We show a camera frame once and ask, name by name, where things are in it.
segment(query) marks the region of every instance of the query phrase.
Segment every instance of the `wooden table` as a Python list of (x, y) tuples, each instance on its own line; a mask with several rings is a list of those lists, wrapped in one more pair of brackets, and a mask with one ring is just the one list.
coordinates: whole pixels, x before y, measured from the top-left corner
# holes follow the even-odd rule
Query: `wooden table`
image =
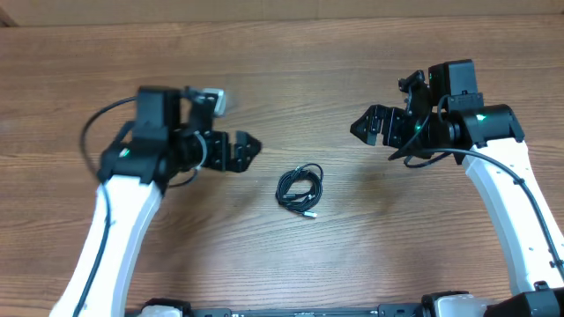
[[(96, 183), (78, 133), (139, 85), (226, 88), (216, 129), (263, 142), (246, 173), (204, 171), (170, 190), (139, 255), (128, 307), (372, 306), (433, 291), (509, 296), (500, 244), (453, 159), (388, 162), (348, 129), (373, 103), (403, 106), (397, 78), (472, 58), (488, 105), (507, 103), (564, 223), (564, 18), (383, 18), (0, 30), (0, 315), (44, 316), (63, 293)], [(100, 153), (132, 107), (89, 137)], [(317, 220), (278, 207), (279, 176), (325, 171)]]

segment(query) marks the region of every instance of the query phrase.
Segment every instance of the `green led light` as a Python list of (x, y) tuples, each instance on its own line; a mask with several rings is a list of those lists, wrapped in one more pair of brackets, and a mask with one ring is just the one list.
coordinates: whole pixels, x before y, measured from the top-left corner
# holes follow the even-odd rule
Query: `green led light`
[(123, 149), (120, 152), (120, 158), (125, 158), (126, 156), (128, 156), (130, 154), (130, 149)]

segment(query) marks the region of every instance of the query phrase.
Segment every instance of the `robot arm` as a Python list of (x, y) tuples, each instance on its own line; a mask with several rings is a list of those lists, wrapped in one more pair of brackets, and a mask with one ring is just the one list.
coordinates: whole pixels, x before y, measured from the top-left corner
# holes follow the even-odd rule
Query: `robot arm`
[[(515, 312), (541, 310), (559, 315), (558, 301), (564, 302), (564, 268), (559, 256), (564, 254), (564, 238), (532, 173), (515, 114), (506, 105), (484, 106), (470, 60), (438, 64), (430, 67), (428, 74), (429, 84), (422, 70), (398, 81), (399, 90), (408, 93), (405, 109), (371, 106), (351, 125), (351, 133), (370, 145), (375, 145), (377, 134), (382, 133), (382, 143), (398, 149), (389, 160), (406, 157), (404, 164), (411, 168), (454, 154), (486, 204), (516, 296), (489, 306), (491, 302), (466, 300), (469, 295), (442, 294), (433, 299), (424, 297), (423, 306), (434, 310), (434, 316), (525, 316), (528, 314)], [(431, 158), (436, 152), (445, 154)], [(477, 158), (480, 154), (501, 164)], [(412, 157), (429, 160), (410, 165)], [(516, 174), (515, 178), (508, 171)], [(530, 190), (531, 197), (521, 184)], [(463, 302), (475, 309), (461, 305)]]
[[(180, 123), (181, 98), (192, 103), (187, 123)], [(135, 100), (136, 120), (126, 123), (101, 155), (98, 177), (103, 185), (92, 226), (72, 279), (50, 316), (124, 316), (139, 248), (169, 181), (194, 169), (191, 181), (201, 167), (244, 172), (262, 148), (254, 137), (237, 131), (232, 153), (228, 134), (212, 130), (213, 118), (225, 109), (220, 90), (141, 87)], [(122, 140), (130, 130), (132, 139), (125, 143)]]

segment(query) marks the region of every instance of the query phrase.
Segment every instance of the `black cable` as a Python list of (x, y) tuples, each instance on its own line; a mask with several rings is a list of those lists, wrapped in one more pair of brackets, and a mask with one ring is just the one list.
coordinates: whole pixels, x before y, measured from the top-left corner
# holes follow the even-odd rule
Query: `black cable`
[(82, 310), (82, 307), (86, 302), (86, 298), (88, 297), (88, 292), (92, 287), (92, 282), (96, 277), (96, 272), (98, 271), (98, 267), (100, 266), (100, 262), (104, 254), (104, 250), (106, 249), (106, 243), (108, 242), (109, 227), (111, 224), (111, 217), (112, 217), (108, 190), (106, 189), (104, 180), (98, 177), (98, 174), (96, 173), (96, 166), (94, 165), (92, 159), (88, 156), (88, 152), (86, 150), (86, 135), (88, 133), (88, 130), (90, 129), (90, 126), (92, 126), (92, 124), (96, 121), (96, 119), (98, 119), (101, 115), (105, 114), (107, 111), (115, 107), (118, 107), (120, 105), (123, 105), (133, 100), (135, 100), (135, 97), (129, 97), (126, 99), (118, 100), (107, 107), (103, 107), (92, 117), (90, 117), (90, 119), (88, 119), (85, 126), (82, 128), (82, 132), (80, 133), (80, 142), (79, 142), (80, 153), (82, 154), (82, 158), (84, 159), (86, 166), (88, 167), (88, 170), (90, 170), (90, 173), (92, 173), (94, 178), (96, 178), (96, 180), (100, 182), (102, 193), (104, 194), (104, 199), (106, 200), (106, 222), (104, 224), (104, 233), (102, 234), (102, 239), (100, 241), (100, 247), (98, 248), (98, 253), (96, 254), (96, 258), (94, 259), (94, 264), (92, 265), (92, 269), (90, 271), (90, 275), (88, 276), (88, 280), (86, 280), (85, 288), (82, 290), (82, 294), (80, 295), (80, 299), (78, 300), (77, 307), (74, 309), (74, 313), (72, 314), (73, 317), (78, 317), (78, 315), (80, 314), (80, 311)]
[[(319, 168), (320, 175), (313, 173), (308, 169), (308, 166), (316, 166)], [(288, 194), (290, 187), (296, 181), (311, 181), (311, 188), (308, 192), (302, 194)], [(288, 171), (280, 177), (278, 188), (276, 190), (276, 199), (278, 204), (284, 208), (299, 213), (303, 217), (317, 217), (317, 214), (308, 210), (312, 209), (319, 200), (323, 193), (323, 169), (315, 163), (307, 163), (304, 166), (298, 166), (292, 171)]]
[(197, 177), (197, 168), (192, 168), (192, 170), (194, 171), (194, 173), (192, 174), (192, 176), (190, 176), (190, 178), (188, 178), (185, 181), (179, 182), (178, 184), (173, 184), (173, 185), (168, 185), (169, 188), (177, 188), (180, 186), (184, 186), (184, 185), (188, 185), (190, 184), (192, 181), (194, 181)]
[(439, 103), (437, 104), (437, 116), (439, 117), (440, 123), (442, 123), (442, 104), (444, 103), (444, 100), (446, 100), (448, 97), (450, 97), (450, 95), (442, 96), (441, 99), (439, 100)]
[(440, 161), (441, 159), (446, 158), (450, 154), (452, 154), (452, 153), (442, 153), (441, 155), (439, 155), (437, 157), (428, 159), (425, 162), (418, 163), (418, 164), (409, 164), (409, 162), (413, 159), (413, 155), (409, 155), (409, 156), (405, 157), (404, 165), (405, 165), (405, 167), (408, 167), (408, 168), (421, 168), (421, 167), (425, 167), (425, 166), (430, 166), (430, 165)]
[(554, 245), (553, 237), (551, 236), (550, 232), (548, 231), (548, 226), (546, 225), (545, 217), (543, 216), (542, 211), (540, 210), (540, 207), (538, 206), (537, 200), (535, 199), (535, 196), (531, 193), (531, 190), (529, 189), (527, 184), (525, 184), (524, 179), (519, 177), (519, 175), (517, 175), (515, 172), (513, 172), (513, 170), (511, 168), (503, 165), (500, 161), (498, 161), (494, 158), (490, 158), (487, 155), (484, 155), (482, 153), (478, 153), (478, 152), (475, 152), (475, 151), (451, 149), (451, 148), (438, 148), (438, 149), (419, 149), (419, 150), (417, 150), (417, 153), (420, 153), (420, 154), (433, 154), (433, 153), (452, 154), (452, 153), (457, 153), (457, 154), (469, 155), (469, 156), (473, 156), (475, 158), (483, 159), (483, 160), (499, 167), (503, 172), (505, 172), (509, 176), (511, 176), (513, 178), (514, 184), (519, 185), (521, 187), (521, 189), (523, 190), (523, 192), (527, 195), (527, 198), (529, 198), (529, 201), (531, 202), (531, 205), (532, 205), (532, 209), (535, 210), (535, 214), (537, 215), (538, 223), (540, 224), (540, 228), (541, 228), (541, 230), (542, 230), (542, 232), (545, 236), (546, 244), (548, 244), (549, 251), (553, 255), (554, 263), (552, 263), (551, 265), (555, 266), (558, 269), (558, 271), (560, 273), (560, 277), (564, 281), (564, 266), (563, 266), (562, 259), (558, 256), (558, 253), (556, 251), (556, 246)]

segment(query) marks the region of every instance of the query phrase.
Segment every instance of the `cable connector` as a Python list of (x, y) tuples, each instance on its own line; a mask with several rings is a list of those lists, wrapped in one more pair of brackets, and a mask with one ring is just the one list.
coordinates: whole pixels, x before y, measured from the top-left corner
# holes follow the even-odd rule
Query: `cable connector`
[(317, 218), (317, 214), (311, 211), (304, 211), (301, 215), (303, 217)]

